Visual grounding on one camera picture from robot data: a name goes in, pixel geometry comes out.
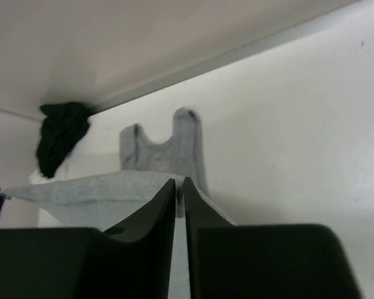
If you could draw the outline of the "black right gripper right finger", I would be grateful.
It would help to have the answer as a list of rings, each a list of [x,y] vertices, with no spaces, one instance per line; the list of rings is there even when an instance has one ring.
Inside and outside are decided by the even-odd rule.
[[[361,298],[339,238],[319,224],[233,225],[183,182],[193,298]]]

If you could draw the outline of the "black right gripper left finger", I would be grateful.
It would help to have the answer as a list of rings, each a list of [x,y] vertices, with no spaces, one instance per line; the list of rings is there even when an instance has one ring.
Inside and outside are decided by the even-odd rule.
[[[166,298],[174,180],[123,222],[0,229],[0,298]]]

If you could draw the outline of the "grey tank top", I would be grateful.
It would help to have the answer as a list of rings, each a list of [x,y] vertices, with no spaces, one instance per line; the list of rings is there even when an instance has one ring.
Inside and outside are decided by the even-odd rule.
[[[121,170],[5,189],[6,198],[34,203],[59,222],[105,230],[149,203],[170,179],[176,183],[175,236],[172,243],[169,298],[191,298],[188,268],[186,198],[182,185],[191,178],[203,202],[226,224],[232,219],[209,198],[199,116],[180,108],[173,115],[173,132],[162,144],[153,143],[140,125],[120,132]]]

